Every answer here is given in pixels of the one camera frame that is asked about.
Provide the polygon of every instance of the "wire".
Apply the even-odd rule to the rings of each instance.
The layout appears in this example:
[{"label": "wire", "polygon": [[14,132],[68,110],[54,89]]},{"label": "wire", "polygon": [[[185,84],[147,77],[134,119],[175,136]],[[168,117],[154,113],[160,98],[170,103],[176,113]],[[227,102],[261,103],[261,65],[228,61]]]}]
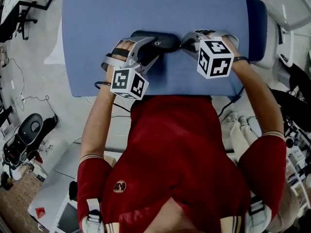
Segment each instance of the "wire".
[{"label": "wire", "polygon": [[18,126],[16,127],[16,129],[14,130],[14,132],[13,132],[13,134],[12,134],[12,135],[14,135],[14,134],[15,134],[16,130],[17,130],[19,127],[20,127],[20,125],[18,125]]},{"label": "wire", "polygon": [[[103,84],[103,85],[106,85],[106,83],[107,82],[101,82],[101,81],[98,81],[98,82],[95,82],[95,87],[97,88],[97,89],[101,89],[99,86],[98,86],[98,84]],[[119,107],[119,108],[122,108],[123,110],[125,110],[125,111],[127,111],[127,112],[129,112],[129,113],[131,113],[131,111],[129,111],[128,109],[125,109],[123,106],[121,106],[121,105],[118,105],[118,104],[116,104],[116,103],[113,103],[115,106],[117,106],[117,107]]]},{"label": "wire", "polygon": [[118,105],[118,104],[116,104],[116,103],[113,103],[113,104],[114,104],[115,106],[120,107],[120,108],[122,108],[123,110],[125,110],[125,111],[131,113],[131,111],[129,111],[128,109],[125,109],[123,106]]},{"label": "wire", "polygon": [[21,72],[21,75],[22,75],[22,77],[23,77],[23,88],[22,88],[22,90],[21,90],[21,92],[20,92],[20,94],[22,94],[23,91],[24,91],[24,89],[25,89],[24,73],[23,73],[22,69],[19,67],[19,65],[16,63],[16,60],[15,60],[15,59],[13,59],[13,58],[10,59],[9,62],[8,62],[8,64],[11,62],[11,60],[13,60],[13,61],[15,62],[15,65],[19,68],[19,70],[20,70],[20,72]]},{"label": "wire", "polygon": [[[21,75],[22,75],[22,77],[23,77],[23,88],[22,88],[22,90],[21,90],[21,92],[20,92],[20,94],[22,95],[22,94],[23,94],[23,91],[25,90],[24,73],[23,73],[22,68],[16,63],[16,60],[15,60],[15,59],[11,58],[11,59],[9,60],[8,63],[10,63],[11,60],[13,60],[14,63],[15,63],[15,65],[19,68],[19,70],[20,70],[20,72],[21,72]],[[26,99],[37,99],[37,100],[39,100],[39,101],[46,101],[46,102],[48,102],[50,109],[51,109],[51,110],[53,111],[53,113],[56,115],[55,111],[54,111],[54,110],[52,109],[52,107],[51,107],[51,104],[50,104],[50,102],[49,102],[50,97],[49,97],[48,95],[46,95],[46,96],[45,96],[45,99],[43,99],[43,100],[41,100],[41,99],[38,98],[38,97],[28,96],[28,97],[26,97],[26,98],[24,98],[24,99],[21,100],[21,101],[22,101],[22,106],[23,106],[23,107],[20,107],[20,105],[18,104],[17,97],[13,100],[13,103],[15,103],[15,101],[16,101],[17,106],[18,106],[22,111],[24,111],[24,110],[25,110],[25,106],[24,106],[24,104],[23,104],[23,101],[26,100]]]},{"label": "wire", "polygon": [[92,104],[89,100],[86,99],[86,97],[83,97],[89,104]]},{"label": "wire", "polygon": [[22,99],[21,101],[22,101],[22,106],[23,106],[23,108],[21,108],[20,105],[18,104],[17,98],[14,99],[13,103],[16,101],[16,104],[18,105],[18,107],[19,107],[22,111],[24,111],[24,110],[25,110],[25,106],[24,106],[24,104],[23,104],[23,101],[26,100],[26,99],[37,99],[37,100],[39,100],[39,101],[46,101],[46,102],[48,102],[48,105],[49,105],[50,109],[51,109],[51,110],[53,111],[53,113],[56,115],[55,111],[54,111],[54,110],[52,109],[52,107],[51,107],[51,104],[50,104],[50,102],[49,102],[50,97],[49,97],[48,95],[45,95],[45,99],[40,99],[40,98],[38,98],[37,96],[36,96],[36,97],[28,96],[28,97]]},{"label": "wire", "polygon": [[131,117],[131,116],[112,116],[111,118],[114,118],[114,117]]},{"label": "wire", "polygon": [[224,113],[225,109],[226,109],[228,106],[230,106],[231,104],[235,103],[235,102],[240,98],[240,95],[241,95],[241,93],[242,93],[243,90],[244,90],[244,86],[242,87],[241,91],[233,98],[233,100],[222,108],[222,111],[220,112],[220,114],[218,115],[218,117],[220,117],[220,116]]},{"label": "wire", "polygon": [[74,140],[74,141],[73,141],[73,143],[77,143],[77,144],[79,144],[79,143],[78,143],[78,142],[76,142],[76,141],[78,141],[78,140],[80,140],[80,139],[82,139],[82,137],[80,137],[80,138],[78,138],[78,139]]},{"label": "wire", "polygon": [[[130,116],[112,116],[111,118],[114,118],[114,117],[130,117]],[[82,139],[82,137],[80,137],[80,138],[74,140],[73,143],[75,143],[75,144],[81,144],[80,142],[77,142],[77,141],[80,140],[80,139]]]}]

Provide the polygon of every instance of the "black and white cube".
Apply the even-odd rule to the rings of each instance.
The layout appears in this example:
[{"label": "black and white cube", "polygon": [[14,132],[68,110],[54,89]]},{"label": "black and white cube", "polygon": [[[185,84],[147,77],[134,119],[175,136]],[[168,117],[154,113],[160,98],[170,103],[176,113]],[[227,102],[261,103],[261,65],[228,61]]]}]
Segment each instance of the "black and white cube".
[{"label": "black and white cube", "polygon": [[197,71],[206,79],[228,77],[234,54],[221,37],[201,40]]},{"label": "black and white cube", "polygon": [[141,100],[149,82],[132,68],[114,67],[110,91],[126,99]]}]

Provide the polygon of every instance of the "blue table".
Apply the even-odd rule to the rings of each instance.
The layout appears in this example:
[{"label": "blue table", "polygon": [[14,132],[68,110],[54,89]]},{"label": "blue table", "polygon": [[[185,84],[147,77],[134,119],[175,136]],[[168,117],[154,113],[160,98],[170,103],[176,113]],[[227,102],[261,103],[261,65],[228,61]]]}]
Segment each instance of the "blue table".
[{"label": "blue table", "polygon": [[[226,29],[248,56],[246,0],[63,0],[63,44],[72,95],[95,96],[104,79],[100,65],[115,44],[136,30],[174,33],[180,39],[197,29]],[[232,71],[228,78],[206,80],[197,62],[179,50],[164,56],[145,78],[146,95],[235,96],[242,88]]]}]

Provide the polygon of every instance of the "brown floor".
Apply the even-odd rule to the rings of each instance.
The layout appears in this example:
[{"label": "brown floor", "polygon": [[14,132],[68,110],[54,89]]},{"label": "brown floor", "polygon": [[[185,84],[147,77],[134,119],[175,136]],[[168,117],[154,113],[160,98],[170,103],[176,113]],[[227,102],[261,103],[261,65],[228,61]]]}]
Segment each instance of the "brown floor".
[{"label": "brown floor", "polygon": [[27,212],[40,186],[41,182],[31,173],[14,182],[10,191],[0,189],[0,214],[16,233],[40,233],[38,223]]}]

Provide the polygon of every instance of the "red object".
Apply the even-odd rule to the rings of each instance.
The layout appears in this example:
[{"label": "red object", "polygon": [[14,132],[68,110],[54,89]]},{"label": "red object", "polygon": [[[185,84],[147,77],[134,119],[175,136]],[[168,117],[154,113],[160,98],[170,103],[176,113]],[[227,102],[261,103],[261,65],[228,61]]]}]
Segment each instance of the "red object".
[{"label": "red object", "polygon": [[[209,97],[156,96],[137,103],[126,151],[114,168],[89,158],[78,170],[78,218],[86,200],[101,199],[105,223],[120,232],[144,232],[172,197],[194,226],[220,233],[220,219],[242,216],[250,190],[274,217],[285,183],[286,145],[277,136],[255,141],[236,166],[226,155],[217,113]],[[116,184],[125,189],[116,192]]]},{"label": "red object", "polygon": [[40,219],[45,215],[45,210],[43,207],[35,208],[35,213],[37,214],[37,218]]},{"label": "red object", "polygon": [[42,160],[39,152],[35,155],[35,160],[39,161],[41,164],[43,163],[43,160]]}]

